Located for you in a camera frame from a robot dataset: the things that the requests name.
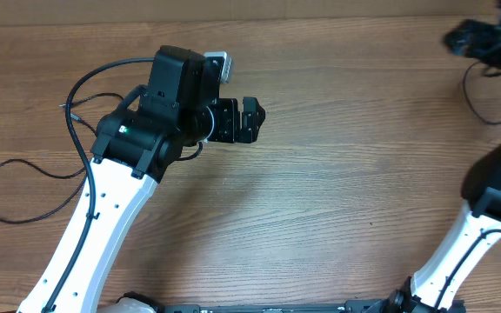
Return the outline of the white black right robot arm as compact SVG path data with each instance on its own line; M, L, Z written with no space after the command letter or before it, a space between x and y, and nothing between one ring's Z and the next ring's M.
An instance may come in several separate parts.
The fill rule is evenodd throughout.
M501 17L496 24L465 19L443 38L453 54L501 76ZM461 187L463 205L429 261L401 288L369 304L369 312L463 312L455 296L485 253L501 239L501 144L469 169Z

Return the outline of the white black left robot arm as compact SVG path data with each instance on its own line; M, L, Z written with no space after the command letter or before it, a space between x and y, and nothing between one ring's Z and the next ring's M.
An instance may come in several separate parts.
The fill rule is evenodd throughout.
M94 312L124 239L165 171L203 142L254 143L265 112L254 97L222 98L232 60L162 46L147 83L97 125L79 156L86 171L77 207L22 312Z

